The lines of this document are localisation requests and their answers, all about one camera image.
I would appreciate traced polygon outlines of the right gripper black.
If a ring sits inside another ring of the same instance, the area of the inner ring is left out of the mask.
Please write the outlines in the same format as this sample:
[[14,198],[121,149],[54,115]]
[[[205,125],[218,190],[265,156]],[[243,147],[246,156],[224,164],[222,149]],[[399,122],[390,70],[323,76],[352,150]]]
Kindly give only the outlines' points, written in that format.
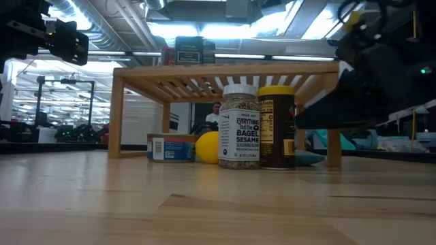
[[300,129],[374,125],[385,114],[436,99],[436,0],[345,0],[375,3],[373,22],[359,11],[344,21],[336,55],[352,70],[296,117]]

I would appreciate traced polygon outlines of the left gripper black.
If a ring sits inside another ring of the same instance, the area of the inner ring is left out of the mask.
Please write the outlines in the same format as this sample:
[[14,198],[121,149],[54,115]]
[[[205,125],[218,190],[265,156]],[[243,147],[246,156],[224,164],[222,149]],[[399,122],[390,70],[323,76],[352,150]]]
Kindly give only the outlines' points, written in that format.
[[0,15],[0,74],[7,60],[26,59],[48,45],[50,53],[65,62],[88,63],[89,37],[77,30],[77,22],[57,20],[48,36],[41,15]]

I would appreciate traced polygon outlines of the chili onion jar yellow lid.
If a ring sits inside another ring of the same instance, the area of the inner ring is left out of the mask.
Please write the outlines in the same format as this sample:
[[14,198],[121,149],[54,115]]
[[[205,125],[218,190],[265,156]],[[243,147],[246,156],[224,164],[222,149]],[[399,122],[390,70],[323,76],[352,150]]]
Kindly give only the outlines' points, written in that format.
[[265,86],[258,90],[262,168],[296,167],[294,95],[294,89],[290,86]]

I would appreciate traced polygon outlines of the red spice tin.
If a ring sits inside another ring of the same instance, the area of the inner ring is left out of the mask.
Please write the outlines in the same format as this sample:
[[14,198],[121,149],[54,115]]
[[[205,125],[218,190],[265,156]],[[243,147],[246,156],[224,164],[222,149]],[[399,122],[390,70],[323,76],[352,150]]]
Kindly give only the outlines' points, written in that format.
[[176,65],[176,49],[172,47],[164,47],[161,49],[161,65],[174,66]]

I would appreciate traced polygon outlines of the bagel seasoning jar white lid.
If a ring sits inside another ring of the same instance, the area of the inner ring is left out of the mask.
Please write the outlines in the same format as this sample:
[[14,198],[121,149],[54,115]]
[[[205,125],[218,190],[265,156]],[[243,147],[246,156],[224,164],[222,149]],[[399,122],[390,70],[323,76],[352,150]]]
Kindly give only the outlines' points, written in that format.
[[224,87],[219,110],[219,166],[260,167],[260,106],[257,88],[248,84]]

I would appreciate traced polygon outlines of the green black pepper tin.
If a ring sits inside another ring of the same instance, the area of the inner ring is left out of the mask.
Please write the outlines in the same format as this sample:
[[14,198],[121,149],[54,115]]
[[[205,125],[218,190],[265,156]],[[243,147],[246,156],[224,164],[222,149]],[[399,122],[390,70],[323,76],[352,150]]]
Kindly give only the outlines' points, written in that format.
[[175,39],[176,65],[203,64],[203,38],[178,36]]

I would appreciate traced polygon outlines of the wooden slatted shelf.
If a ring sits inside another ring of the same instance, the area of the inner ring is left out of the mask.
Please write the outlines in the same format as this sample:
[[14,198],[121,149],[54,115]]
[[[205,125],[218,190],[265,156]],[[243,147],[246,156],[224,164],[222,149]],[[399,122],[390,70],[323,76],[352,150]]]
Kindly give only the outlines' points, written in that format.
[[229,84],[250,84],[258,88],[283,85],[294,89],[296,111],[302,113],[316,96],[335,88],[339,72],[338,61],[116,68],[113,71],[108,156],[118,159],[146,154],[121,150],[125,89],[163,106],[161,130],[167,133],[171,103],[221,101],[223,88]]

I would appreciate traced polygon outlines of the pile of clothes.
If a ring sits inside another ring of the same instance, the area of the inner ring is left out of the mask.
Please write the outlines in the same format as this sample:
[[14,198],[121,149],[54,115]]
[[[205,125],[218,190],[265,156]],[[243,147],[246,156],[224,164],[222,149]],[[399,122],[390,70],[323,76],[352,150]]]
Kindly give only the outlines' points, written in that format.
[[[341,131],[340,140],[342,150],[376,150],[378,147],[378,135],[375,129],[344,129]],[[306,130],[305,142],[310,150],[326,150],[328,131]]]

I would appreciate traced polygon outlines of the blue snack pouch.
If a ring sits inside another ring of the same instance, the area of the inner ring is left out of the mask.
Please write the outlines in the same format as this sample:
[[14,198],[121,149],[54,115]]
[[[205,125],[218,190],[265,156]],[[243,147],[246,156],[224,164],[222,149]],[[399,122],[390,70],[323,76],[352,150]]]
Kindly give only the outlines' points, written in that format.
[[297,167],[310,166],[320,163],[326,159],[325,156],[306,150],[296,150],[295,165]]

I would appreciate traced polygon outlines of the white box appliance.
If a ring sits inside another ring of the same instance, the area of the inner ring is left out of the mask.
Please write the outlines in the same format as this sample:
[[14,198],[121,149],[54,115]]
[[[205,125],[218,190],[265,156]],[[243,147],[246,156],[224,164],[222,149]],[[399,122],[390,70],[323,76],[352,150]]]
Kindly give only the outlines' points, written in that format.
[[37,130],[38,144],[56,144],[57,130],[54,128],[42,127]]

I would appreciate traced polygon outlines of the white storage bins stack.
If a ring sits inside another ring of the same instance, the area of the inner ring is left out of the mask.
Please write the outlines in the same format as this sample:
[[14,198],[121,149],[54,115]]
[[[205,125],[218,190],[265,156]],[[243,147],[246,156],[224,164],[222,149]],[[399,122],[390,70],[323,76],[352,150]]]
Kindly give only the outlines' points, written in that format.
[[121,143],[146,145],[149,133],[161,133],[162,109],[154,101],[124,101]]

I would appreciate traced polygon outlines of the person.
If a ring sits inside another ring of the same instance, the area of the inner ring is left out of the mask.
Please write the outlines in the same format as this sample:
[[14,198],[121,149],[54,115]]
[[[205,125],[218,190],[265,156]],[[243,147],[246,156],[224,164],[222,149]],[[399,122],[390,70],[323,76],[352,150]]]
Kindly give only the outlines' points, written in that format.
[[215,102],[213,104],[213,112],[211,114],[208,114],[206,116],[206,122],[210,122],[210,123],[219,123],[219,110],[221,107],[221,103],[219,102]]

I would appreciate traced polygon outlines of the yellow lemon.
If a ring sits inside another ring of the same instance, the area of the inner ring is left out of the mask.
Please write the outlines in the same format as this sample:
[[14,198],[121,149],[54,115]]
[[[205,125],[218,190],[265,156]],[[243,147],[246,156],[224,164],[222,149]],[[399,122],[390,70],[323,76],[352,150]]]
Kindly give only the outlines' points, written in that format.
[[199,137],[196,142],[196,154],[203,163],[218,164],[219,132],[210,131]]

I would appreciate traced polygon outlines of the blue tuna can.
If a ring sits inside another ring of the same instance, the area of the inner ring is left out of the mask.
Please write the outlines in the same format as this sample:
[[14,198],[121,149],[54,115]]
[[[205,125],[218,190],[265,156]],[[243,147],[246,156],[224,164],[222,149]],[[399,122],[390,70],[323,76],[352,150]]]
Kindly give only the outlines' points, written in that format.
[[196,159],[197,135],[150,133],[147,135],[148,160],[160,163],[190,163]]

